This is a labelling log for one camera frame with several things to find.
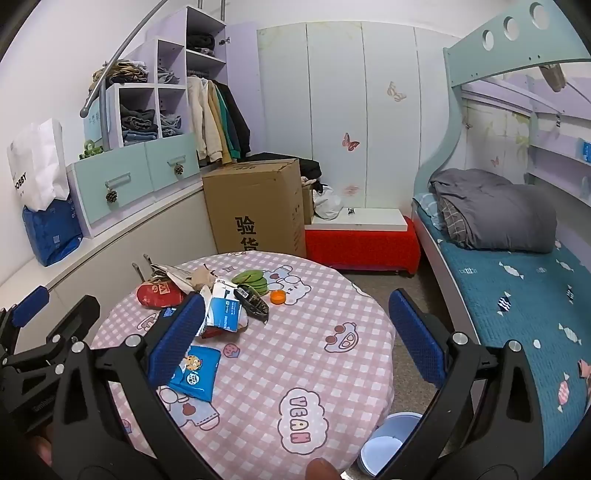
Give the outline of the person left hand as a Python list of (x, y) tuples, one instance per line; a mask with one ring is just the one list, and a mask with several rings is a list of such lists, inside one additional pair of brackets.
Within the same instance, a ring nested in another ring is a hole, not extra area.
[(47, 464), (52, 466), (52, 446), (51, 443), (41, 436), (34, 436), (29, 442), (35, 453)]

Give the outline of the person right hand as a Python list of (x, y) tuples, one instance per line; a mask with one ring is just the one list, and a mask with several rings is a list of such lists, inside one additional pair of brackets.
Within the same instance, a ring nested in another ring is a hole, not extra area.
[(341, 474), (324, 458), (315, 458), (308, 463), (305, 480), (341, 480)]

